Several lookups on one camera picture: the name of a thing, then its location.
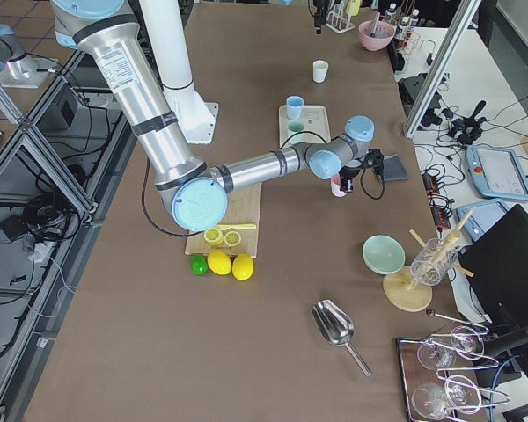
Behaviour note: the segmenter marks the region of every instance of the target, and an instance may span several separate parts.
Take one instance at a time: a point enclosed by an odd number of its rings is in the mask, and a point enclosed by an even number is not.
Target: lime
[[[240,245],[240,233],[237,231],[231,230],[225,233],[224,241],[227,246],[232,248],[233,246]]]
[[[192,255],[190,268],[192,268],[194,274],[203,275],[208,271],[208,261],[202,255]]]
[[[247,253],[238,255],[232,263],[232,275],[238,281],[248,280],[254,273],[254,261]]]
[[[224,236],[223,232],[214,227],[213,229],[205,230],[203,232],[203,238],[211,246],[218,246],[223,242]]]
[[[214,249],[209,253],[208,265],[215,274],[227,275],[231,272],[231,259],[220,249]]]

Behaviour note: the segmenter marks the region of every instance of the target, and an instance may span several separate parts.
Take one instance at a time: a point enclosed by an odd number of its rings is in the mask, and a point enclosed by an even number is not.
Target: blue framed device
[[[528,179],[512,149],[470,145],[466,161],[483,197],[528,202]]]
[[[456,208],[458,218],[461,220],[470,209],[473,212],[464,225],[464,230],[476,242],[487,230],[507,214],[509,206],[500,198],[482,200]]]

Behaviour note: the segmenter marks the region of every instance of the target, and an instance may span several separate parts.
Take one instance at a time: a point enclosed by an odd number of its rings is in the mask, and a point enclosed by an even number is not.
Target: gray floor
[[[528,114],[528,47],[499,11],[489,52]]]

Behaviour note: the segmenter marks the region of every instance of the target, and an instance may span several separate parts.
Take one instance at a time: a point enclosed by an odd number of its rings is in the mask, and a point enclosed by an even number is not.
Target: bowl
[[[366,20],[358,26],[358,39],[366,50],[378,51],[389,45],[395,35],[395,26],[383,21],[378,22],[378,32],[385,32],[387,36],[372,38],[370,37],[371,23],[371,20]]]
[[[374,273],[387,275],[398,272],[405,265],[405,251],[389,236],[372,236],[363,244],[363,261]]]

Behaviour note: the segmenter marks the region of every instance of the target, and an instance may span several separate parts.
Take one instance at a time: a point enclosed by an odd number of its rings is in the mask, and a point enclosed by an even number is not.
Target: pink bowl
[[[378,28],[381,28],[382,31],[385,29],[385,31],[387,32],[386,38],[370,37],[371,20],[366,20],[358,26],[358,39],[366,50],[381,50],[382,48],[387,47],[387,45],[393,39],[393,36],[395,35],[395,26],[390,25],[387,22],[379,22]]]

